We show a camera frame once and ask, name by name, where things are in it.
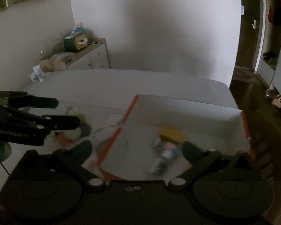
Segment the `grey correction tape dispenser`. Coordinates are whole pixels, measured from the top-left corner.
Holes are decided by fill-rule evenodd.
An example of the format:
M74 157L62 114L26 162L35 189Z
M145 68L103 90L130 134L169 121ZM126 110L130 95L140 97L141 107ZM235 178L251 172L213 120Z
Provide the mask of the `grey correction tape dispenser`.
M75 130L63 130L62 134L64 134L66 140L75 142L81 138L81 129L78 127Z

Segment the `brown paper bag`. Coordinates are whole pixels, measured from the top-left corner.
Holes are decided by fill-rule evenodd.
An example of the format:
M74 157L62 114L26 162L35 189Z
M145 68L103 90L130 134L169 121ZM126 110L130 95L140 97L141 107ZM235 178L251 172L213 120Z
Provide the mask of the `brown paper bag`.
M43 72L66 71L67 66L63 61L45 59L38 62Z

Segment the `white capped glue stick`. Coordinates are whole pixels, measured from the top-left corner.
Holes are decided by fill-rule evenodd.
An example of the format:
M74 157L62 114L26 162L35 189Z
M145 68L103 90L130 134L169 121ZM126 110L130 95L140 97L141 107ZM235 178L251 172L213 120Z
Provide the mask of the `white capped glue stick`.
M177 149L177 146L176 144L157 138L152 148L156 156L150 168L150 173L154 176L161 176L174 158L174 150Z

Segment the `orange handled tool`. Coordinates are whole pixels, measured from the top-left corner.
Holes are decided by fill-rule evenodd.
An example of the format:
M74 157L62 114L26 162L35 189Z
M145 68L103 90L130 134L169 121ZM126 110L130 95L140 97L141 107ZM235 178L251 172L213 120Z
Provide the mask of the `orange handled tool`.
M62 147L65 147L73 143L72 140L69 140L66 137L64 132L54 132L54 138L57 141L57 143Z

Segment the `green tissue box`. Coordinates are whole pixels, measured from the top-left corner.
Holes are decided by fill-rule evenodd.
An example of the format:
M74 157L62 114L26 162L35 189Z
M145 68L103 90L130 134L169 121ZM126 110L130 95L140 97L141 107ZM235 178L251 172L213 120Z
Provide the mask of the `green tissue box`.
M63 45L66 52L79 52L88 45L88 38L81 25L76 23L71 33L63 36Z

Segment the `dark green round pad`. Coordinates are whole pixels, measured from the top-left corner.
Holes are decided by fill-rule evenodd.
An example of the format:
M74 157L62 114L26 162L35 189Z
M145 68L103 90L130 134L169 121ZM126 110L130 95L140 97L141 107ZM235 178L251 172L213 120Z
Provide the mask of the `dark green round pad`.
M87 137L91 134L91 127L86 122L80 124L80 130L81 137Z

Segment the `white wooden dresser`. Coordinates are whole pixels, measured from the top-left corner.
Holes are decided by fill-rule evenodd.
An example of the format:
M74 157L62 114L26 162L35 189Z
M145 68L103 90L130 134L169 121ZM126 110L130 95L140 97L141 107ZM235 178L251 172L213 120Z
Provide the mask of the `white wooden dresser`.
M110 69L110 57L105 38L96 38L88 46L74 54L66 64L67 70Z

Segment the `white blue tube package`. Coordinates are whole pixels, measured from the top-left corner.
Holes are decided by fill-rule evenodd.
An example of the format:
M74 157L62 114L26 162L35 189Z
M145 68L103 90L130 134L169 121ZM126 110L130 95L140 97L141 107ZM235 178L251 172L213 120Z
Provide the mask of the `white blue tube package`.
M43 82L45 79L46 74L42 71L40 65L33 67L33 72L30 75L32 82Z

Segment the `red and white cardboard box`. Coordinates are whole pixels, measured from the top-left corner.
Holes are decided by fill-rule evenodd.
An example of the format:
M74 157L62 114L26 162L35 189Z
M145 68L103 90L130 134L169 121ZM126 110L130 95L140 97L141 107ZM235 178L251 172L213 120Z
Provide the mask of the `red and white cardboard box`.
M170 181L190 168L180 151L185 141L224 155L251 152L242 110L137 95L122 126L98 153L97 164L106 180Z

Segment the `green lidded snack jar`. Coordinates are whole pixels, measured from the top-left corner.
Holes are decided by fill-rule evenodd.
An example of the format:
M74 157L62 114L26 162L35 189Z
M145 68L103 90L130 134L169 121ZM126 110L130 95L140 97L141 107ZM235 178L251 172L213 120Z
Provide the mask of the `green lidded snack jar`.
M79 127L81 127L86 121L85 116L77 108L75 108L73 106L69 106L66 109L66 115L75 116L75 117L79 118L79 120L80 120Z

